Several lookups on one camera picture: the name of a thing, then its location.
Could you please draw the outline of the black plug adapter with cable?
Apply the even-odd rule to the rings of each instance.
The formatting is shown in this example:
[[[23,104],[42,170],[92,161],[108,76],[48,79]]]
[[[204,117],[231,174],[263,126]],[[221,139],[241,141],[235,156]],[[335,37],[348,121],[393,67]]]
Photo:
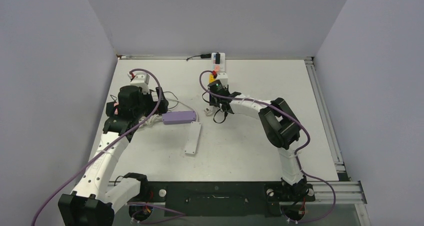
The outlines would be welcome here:
[[[200,58],[200,59],[212,59],[213,64],[220,64],[222,62],[222,54],[219,52],[213,52],[213,53],[204,53],[199,55],[194,55],[186,58],[186,61],[189,61],[194,58]]]

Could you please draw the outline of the white multi-socket power strip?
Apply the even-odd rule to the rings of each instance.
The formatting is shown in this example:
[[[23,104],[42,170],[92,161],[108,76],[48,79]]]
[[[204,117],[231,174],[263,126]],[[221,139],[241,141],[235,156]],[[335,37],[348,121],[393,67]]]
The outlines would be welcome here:
[[[219,72],[226,72],[226,54],[224,52],[221,53],[222,59],[220,64],[213,64],[211,59],[211,70],[214,71],[215,65],[220,65],[220,71]]]

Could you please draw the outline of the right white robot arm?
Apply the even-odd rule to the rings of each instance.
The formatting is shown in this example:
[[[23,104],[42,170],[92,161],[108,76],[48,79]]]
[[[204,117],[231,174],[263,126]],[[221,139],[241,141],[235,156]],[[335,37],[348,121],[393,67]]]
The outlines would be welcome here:
[[[283,98],[263,101],[240,92],[230,93],[220,80],[209,83],[207,90],[211,92],[211,105],[219,107],[224,112],[224,117],[239,114],[260,121],[266,138],[278,150],[282,170],[282,193],[287,199],[294,201],[314,196],[295,154],[301,137],[301,127]]]

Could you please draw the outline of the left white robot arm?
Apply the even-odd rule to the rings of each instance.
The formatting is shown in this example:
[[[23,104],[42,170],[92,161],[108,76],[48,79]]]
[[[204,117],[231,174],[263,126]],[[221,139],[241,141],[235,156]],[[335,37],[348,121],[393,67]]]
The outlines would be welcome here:
[[[164,114],[168,101],[160,86],[155,89],[154,100],[150,90],[128,85],[120,88],[117,102],[106,104],[107,120],[104,123],[99,146],[87,163],[81,180],[70,194],[62,194],[58,208],[66,226],[111,226],[115,213],[133,197],[143,201],[148,197],[149,187],[142,183],[143,174],[119,183],[108,191],[109,180],[120,156],[141,126],[141,118]]]

